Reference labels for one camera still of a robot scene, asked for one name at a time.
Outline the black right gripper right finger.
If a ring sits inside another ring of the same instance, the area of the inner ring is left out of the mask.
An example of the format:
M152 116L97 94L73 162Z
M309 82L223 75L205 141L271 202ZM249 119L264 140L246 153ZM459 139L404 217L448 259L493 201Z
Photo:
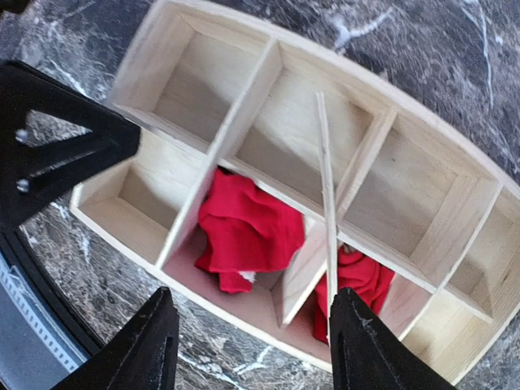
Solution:
M409 351L351 288L331 305L330 348L335 389L453 389Z

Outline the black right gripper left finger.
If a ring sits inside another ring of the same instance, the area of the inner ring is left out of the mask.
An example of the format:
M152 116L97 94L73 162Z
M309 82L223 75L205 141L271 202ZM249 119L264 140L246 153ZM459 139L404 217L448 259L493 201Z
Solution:
M173 389L180 316L158 288L114 338L56 389Z

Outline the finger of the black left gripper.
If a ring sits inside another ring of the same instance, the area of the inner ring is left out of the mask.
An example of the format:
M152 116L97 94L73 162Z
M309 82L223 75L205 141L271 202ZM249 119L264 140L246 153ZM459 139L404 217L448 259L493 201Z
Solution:
M30 146L30 111L88 133ZM122 115L20 61L1 62L1 227L17 228L77 184L133 157L141 129Z

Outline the red snowflake santa sock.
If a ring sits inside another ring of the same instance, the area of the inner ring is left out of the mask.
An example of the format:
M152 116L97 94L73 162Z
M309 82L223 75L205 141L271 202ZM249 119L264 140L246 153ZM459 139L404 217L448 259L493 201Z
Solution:
M338 289L352 288L377 315L395 276L395 272L347 245L342 245L337 254ZM316 340L327 341L327 276L323 276L314 289L314 328Z

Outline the plain red sock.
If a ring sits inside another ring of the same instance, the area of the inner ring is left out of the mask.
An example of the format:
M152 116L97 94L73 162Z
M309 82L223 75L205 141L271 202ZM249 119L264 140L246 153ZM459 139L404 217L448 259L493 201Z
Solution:
M303 246L306 234L302 214L261 190L250 178L220 169L198 213L207 245L195 266L219 276L225 293L249 293L250 273L288 268Z

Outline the wooden compartment tray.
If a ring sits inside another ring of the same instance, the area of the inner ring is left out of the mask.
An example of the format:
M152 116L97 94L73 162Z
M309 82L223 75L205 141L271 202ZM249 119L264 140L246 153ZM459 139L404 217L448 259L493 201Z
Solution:
M348 245L395 272L381 320L458 383L519 310L519 187L458 130L345 57L207 1L157 1L106 104L136 155L78 184L71 212L212 314L325 371L310 295ZM250 293L195 267L218 168L298 211L305 242Z

